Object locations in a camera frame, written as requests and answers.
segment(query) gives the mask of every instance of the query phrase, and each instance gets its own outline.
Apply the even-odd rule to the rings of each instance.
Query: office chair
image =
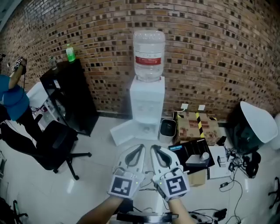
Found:
[[[273,206],[280,201],[280,182],[279,182],[279,178],[276,177],[275,180],[277,180],[277,190],[276,191],[273,191],[273,192],[269,192],[268,193],[268,196],[271,195],[271,194],[276,194],[276,197],[275,197],[275,200],[273,202],[273,204],[269,207],[269,209],[272,209]]]
[[[36,147],[29,138],[15,132],[7,124],[2,123],[0,127],[2,139],[12,149],[32,156],[44,169],[53,170],[54,173],[57,173],[58,168],[66,161],[75,180],[79,177],[73,170],[72,159],[81,156],[91,157],[89,152],[70,153],[74,141],[78,140],[77,132],[57,121],[52,121],[46,127]]]

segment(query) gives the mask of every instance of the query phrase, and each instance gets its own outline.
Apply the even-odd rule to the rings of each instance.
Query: paper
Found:
[[[214,159],[215,165],[209,167],[209,178],[222,178],[228,177],[231,175],[231,172],[228,170],[230,162],[227,162],[226,151],[223,146],[209,146],[209,150]]]

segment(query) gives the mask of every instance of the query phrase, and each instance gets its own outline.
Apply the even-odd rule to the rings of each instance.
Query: headphones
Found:
[[[257,152],[252,153],[252,160],[250,161],[250,157],[243,156],[243,167],[249,178],[255,178],[258,169],[259,163],[261,162],[261,155]]]

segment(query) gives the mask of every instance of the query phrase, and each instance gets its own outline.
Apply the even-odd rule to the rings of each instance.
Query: label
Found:
[[[161,53],[142,53],[135,51],[135,61],[140,65],[160,65]]]
[[[58,81],[57,81],[57,80],[54,80],[53,82],[54,82],[54,84],[56,85],[56,88],[60,89],[60,85],[59,85]]]
[[[174,150],[182,149],[182,145],[169,147],[169,149],[170,149],[170,151],[174,151]]]

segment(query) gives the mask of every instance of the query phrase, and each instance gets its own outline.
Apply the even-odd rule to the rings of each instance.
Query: cardboard box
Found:
[[[206,113],[177,112],[177,135],[175,143],[182,143],[202,138],[203,133],[209,146],[213,146],[221,138],[218,121]]]
[[[191,187],[198,187],[205,184],[206,181],[206,169],[192,173],[188,175],[189,185]]]

